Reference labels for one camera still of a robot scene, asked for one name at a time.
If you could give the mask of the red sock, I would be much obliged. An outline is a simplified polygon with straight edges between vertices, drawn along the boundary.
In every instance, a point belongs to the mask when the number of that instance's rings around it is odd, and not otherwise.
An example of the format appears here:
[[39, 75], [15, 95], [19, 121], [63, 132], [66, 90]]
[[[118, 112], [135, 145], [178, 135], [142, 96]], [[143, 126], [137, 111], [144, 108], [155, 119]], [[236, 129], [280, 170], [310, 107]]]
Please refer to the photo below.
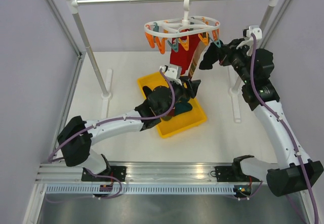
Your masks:
[[182, 68], [181, 75], [185, 74], [188, 70], [194, 52], [200, 43], [200, 39], [197, 34], [189, 36], [189, 50], [185, 50], [180, 44], [178, 47], [178, 52], [171, 50], [170, 54], [170, 64], [180, 66]]

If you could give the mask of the striped beige maroon sock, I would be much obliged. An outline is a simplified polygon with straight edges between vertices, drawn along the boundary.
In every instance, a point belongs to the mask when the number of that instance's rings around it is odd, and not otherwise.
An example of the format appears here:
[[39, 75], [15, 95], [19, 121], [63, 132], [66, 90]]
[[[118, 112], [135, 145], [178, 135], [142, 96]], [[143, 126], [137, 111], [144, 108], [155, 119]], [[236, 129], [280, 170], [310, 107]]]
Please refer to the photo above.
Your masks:
[[188, 77], [190, 79], [192, 79], [192, 77], [194, 75], [194, 72], [197, 68], [201, 54], [203, 53], [205, 48], [206, 48], [206, 45], [202, 41], [200, 41], [193, 53], [192, 60], [191, 60], [189, 70], [188, 70]]

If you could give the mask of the silver clothes rack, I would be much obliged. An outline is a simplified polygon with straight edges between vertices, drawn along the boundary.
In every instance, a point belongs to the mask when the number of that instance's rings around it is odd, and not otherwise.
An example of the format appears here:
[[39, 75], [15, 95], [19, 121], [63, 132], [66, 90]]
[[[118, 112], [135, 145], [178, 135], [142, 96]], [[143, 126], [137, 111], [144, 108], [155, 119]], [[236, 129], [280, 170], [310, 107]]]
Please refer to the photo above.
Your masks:
[[[112, 72], [108, 73], [106, 79], [103, 79], [98, 64], [96, 62], [89, 39], [81, 21], [78, 8], [85, 5], [103, 5], [103, 4], [124, 4], [124, 3], [163, 3], [163, 2], [183, 2], [184, 15], [181, 18], [166, 19], [148, 22], [144, 25], [144, 32], [151, 48], [157, 47], [161, 54], [165, 53], [165, 46], [168, 44], [173, 51], [178, 51], [179, 46], [183, 49], [189, 49], [189, 36], [198, 35], [199, 39], [205, 45], [214, 44], [221, 48], [221, 39], [219, 35], [220, 22], [216, 19], [204, 16], [189, 16], [190, 3], [193, 1], [216, 1], [216, 0], [65, 0], [71, 14], [74, 18], [80, 36], [83, 40], [86, 52], [89, 56], [93, 70], [101, 87], [103, 98], [103, 112], [108, 111], [109, 100], [111, 98], [110, 83]], [[274, 7], [279, 0], [268, 0], [268, 7], [263, 16], [260, 25], [251, 25], [244, 30], [242, 41], [234, 47], [237, 52], [243, 47], [249, 48], [246, 55], [252, 55], [253, 39], [262, 39], [263, 29], [266, 27]]]

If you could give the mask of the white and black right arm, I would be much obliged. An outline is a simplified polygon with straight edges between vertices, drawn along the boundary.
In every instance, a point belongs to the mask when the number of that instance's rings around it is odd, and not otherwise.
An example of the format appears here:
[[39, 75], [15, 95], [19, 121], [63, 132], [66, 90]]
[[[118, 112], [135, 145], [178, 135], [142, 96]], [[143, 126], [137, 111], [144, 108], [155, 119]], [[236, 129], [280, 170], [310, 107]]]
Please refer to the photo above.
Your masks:
[[234, 39], [221, 45], [220, 65], [232, 66], [242, 79], [242, 96], [266, 130], [277, 163], [267, 163], [252, 155], [236, 157], [231, 175], [237, 181], [248, 176], [264, 181], [277, 197], [306, 190], [307, 182], [313, 186], [319, 179], [323, 165], [320, 161], [311, 160], [291, 131], [280, 97], [270, 81], [274, 70], [273, 53], [256, 49], [248, 56], [250, 46], [238, 47], [242, 41]]

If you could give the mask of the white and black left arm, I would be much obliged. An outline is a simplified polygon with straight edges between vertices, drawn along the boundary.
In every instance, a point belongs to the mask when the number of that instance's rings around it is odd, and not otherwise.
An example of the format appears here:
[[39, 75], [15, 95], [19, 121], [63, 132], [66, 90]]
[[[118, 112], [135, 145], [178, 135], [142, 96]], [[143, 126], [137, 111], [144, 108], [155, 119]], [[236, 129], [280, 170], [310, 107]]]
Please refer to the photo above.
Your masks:
[[81, 116], [71, 118], [57, 137], [66, 166], [80, 166], [99, 181], [109, 179], [112, 170], [108, 160], [93, 151], [92, 146], [123, 133], [151, 129], [166, 116], [187, 112], [188, 101], [195, 98], [200, 84], [200, 80], [181, 76], [168, 86], [151, 89], [145, 85], [144, 102], [123, 116], [88, 121]]

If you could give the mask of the yellow plastic tray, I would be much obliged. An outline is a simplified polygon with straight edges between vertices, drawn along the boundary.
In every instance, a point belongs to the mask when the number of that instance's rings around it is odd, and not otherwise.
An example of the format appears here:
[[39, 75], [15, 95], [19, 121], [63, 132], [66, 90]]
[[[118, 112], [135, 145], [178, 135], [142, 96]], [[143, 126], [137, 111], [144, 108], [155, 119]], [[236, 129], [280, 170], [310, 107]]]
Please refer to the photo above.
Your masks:
[[[144, 98], [146, 97], [142, 87], [145, 85], [150, 87], [152, 90], [159, 86], [168, 87], [167, 82], [159, 72], [140, 77], [137, 79], [137, 83]], [[161, 138], [171, 137], [206, 122], [207, 116], [197, 98], [190, 99], [189, 102], [193, 106], [191, 111], [177, 115], [169, 121], [161, 120], [161, 123], [157, 125], [157, 131]]]

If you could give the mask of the white round clip hanger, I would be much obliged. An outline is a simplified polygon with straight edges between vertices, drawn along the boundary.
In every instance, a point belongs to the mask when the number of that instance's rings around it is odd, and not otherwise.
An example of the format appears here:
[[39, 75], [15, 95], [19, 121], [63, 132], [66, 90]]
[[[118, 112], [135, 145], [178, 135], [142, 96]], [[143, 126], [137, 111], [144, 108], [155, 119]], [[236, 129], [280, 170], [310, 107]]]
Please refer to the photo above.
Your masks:
[[158, 48], [161, 54], [166, 52], [166, 45], [178, 52], [179, 44], [189, 50], [189, 36], [197, 34], [205, 45], [213, 42], [221, 47], [219, 38], [220, 22], [204, 16], [190, 16], [190, 0], [184, 0], [182, 18], [148, 22], [144, 25], [145, 37], [151, 48]]

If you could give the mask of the black sock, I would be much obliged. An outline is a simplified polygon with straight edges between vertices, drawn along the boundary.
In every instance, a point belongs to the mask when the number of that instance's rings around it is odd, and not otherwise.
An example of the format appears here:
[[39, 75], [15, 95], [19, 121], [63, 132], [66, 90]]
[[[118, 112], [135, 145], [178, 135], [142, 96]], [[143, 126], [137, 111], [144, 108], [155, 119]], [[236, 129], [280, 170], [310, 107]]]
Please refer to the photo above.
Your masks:
[[207, 51], [205, 52], [203, 59], [199, 64], [199, 70], [211, 70], [213, 65], [223, 59], [224, 52], [222, 50], [223, 41], [220, 41], [221, 47], [217, 47], [213, 42], [209, 45]]
[[146, 85], [142, 87], [142, 90], [144, 92], [144, 95], [145, 95], [146, 99], [149, 99], [151, 94], [153, 93], [153, 90], [150, 87], [146, 86]]

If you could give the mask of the dark teal sock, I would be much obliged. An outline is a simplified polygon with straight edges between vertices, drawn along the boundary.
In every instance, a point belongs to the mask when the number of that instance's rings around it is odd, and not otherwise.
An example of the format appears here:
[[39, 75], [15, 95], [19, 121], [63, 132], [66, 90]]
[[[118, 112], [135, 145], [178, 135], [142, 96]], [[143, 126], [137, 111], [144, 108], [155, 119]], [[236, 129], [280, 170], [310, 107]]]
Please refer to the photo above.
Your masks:
[[178, 101], [174, 106], [174, 116], [189, 112], [193, 109], [189, 100]]

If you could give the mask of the aluminium table edge rail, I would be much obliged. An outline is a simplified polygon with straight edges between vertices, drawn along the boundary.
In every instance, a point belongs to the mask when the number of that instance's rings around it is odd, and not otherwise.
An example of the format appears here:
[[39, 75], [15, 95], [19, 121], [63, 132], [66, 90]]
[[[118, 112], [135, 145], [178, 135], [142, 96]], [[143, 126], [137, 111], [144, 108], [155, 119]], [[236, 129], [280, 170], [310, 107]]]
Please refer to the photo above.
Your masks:
[[[248, 177], [236, 177], [230, 163], [185, 162], [110, 162], [113, 177], [126, 184], [207, 184], [244, 183]], [[93, 182], [82, 167], [67, 167], [64, 162], [41, 164], [36, 183], [81, 184]]]

